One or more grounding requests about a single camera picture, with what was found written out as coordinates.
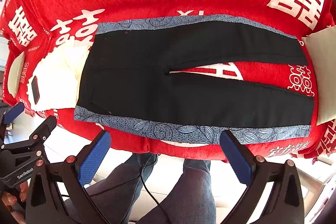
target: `finger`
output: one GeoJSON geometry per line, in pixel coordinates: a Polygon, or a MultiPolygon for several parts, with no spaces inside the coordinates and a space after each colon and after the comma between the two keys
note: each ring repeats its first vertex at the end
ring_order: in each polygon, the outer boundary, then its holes
{"type": "Polygon", "coordinates": [[[17,223],[19,224],[26,224],[26,220],[23,217],[22,214],[20,214],[19,212],[11,212],[13,218],[17,221],[17,223]]]}
{"type": "Polygon", "coordinates": [[[20,184],[20,200],[22,202],[26,201],[27,196],[28,196],[28,190],[29,190],[29,186],[28,186],[28,182],[24,182],[22,184],[20,184]]]}
{"type": "Polygon", "coordinates": [[[17,199],[16,197],[5,192],[2,196],[2,201],[6,206],[11,206],[17,202],[17,199]]]}

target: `jeans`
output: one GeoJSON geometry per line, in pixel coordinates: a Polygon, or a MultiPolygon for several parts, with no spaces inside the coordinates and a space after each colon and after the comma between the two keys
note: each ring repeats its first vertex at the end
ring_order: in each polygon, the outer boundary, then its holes
{"type": "MultiPolygon", "coordinates": [[[[111,224],[128,224],[134,202],[139,198],[143,187],[139,176],[146,181],[157,162],[152,153],[133,154],[112,173],[86,189],[93,202],[111,224]]],[[[71,200],[65,201],[69,216],[79,222],[71,200]]],[[[211,192],[210,161],[184,160],[183,174],[169,195],[160,203],[173,224],[216,224],[216,205],[211,192]]],[[[143,216],[137,224],[170,224],[167,216],[158,206],[143,216]]]]}

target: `blue jeans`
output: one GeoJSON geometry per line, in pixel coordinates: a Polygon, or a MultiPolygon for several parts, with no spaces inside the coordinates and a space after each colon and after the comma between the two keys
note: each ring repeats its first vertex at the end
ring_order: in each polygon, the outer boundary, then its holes
{"type": "MultiPolygon", "coordinates": [[[[111,224],[128,224],[134,202],[139,198],[143,184],[156,164],[157,155],[152,153],[133,154],[120,164],[105,179],[86,191],[89,195],[100,193],[116,185],[114,189],[92,197],[101,213],[111,224]]],[[[184,160],[183,174],[169,195],[160,203],[173,224],[216,224],[216,205],[211,192],[209,160],[184,160]]],[[[71,201],[65,201],[73,220],[83,223],[71,201]]],[[[137,224],[169,224],[164,212],[157,206],[142,217],[137,224]]]]}

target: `floral pattern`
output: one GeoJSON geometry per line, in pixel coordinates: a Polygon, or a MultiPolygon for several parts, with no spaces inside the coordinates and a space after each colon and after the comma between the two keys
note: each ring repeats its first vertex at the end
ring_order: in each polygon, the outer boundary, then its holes
{"type": "Polygon", "coordinates": [[[75,120],[99,123],[142,137],[198,144],[219,144],[223,130],[229,129],[241,144],[256,144],[308,137],[311,126],[291,126],[275,128],[227,128],[211,126],[178,125],[144,121],[130,117],[118,117],[93,113],[86,108],[76,106],[75,120]]]}
{"type": "Polygon", "coordinates": [[[294,36],[285,34],[279,30],[263,25],[259,22],[252,21],[250,19],[243,17],[234,17],[230,15],[175,16],[175,17],[159,17],[159,18],[147,18],[147,19],[130,19],[119,22],[107,22],[98,24],[98,30],[96,34],[107,33],[112,31],[120,31],[120,30],[158,30],[205,21],[225,21],[225,22],[243,23],[257,28],[269,30],[271,32],[279,33],[287,37],[295,38],[294,36]]]}

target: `red blanket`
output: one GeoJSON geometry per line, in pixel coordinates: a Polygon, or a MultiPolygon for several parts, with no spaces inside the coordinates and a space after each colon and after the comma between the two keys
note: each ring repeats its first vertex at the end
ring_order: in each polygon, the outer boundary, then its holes
{"type": "MultiPolygon", "coordinates": [[[[6,88],[3,89],[3,96],[10,104],[22,101],[29,108],[26,84],[37,63],[55,46],[71,37],[76,39],[77,45],[92,43],[99,22],[174,15],[229,14],[255,20],[285,33],[302,37],[322,30],[328,25],[334,25],[330,14],[331,4],[332,0],[6,0],[0,17],[0,27],[3,35],[11,39],[12,43],[4,83],[12,60],[22,51],[25,51],[26,59],[16,98],[13,98],[6,88]]],[[[310,90],[315,93],[317,100],[311,64],[307,68],[311,71],[311,88],[307,88],[304,84],[295,85],[295,77],[307,83],[304,81],[307,71],[289,66],[286,68],[267,66],[264,64],[259,67],[255,65],[248,67],[237,64],[244,80],[288,87],[298,92],[310,90]]],[[[60,126],[88,139],[93,139],[100,130],[100,127],[94,124],[75,122],[73,109],[50,110],[45,114],[39,114],[55,115],[60,126]]],[[[303,149],[300,153],[313,157],[320,152],[334,151],[332,145],[334,139],[331,134],[335,134],[333,131],[335,126],[327,123],[317,127],[315,120],[316,111],[308,138],[249,145],[249,148],[253,153],[264,156],[282,155],[303,149]]],[[[224,159],[219,146],[184,147],[188,145],[167,144],[160,140],[146,139],[111,128],[106,129],[112,133],[112,147],[115,149],[133,152],[151,151],[194,159],[224,159]]]]}

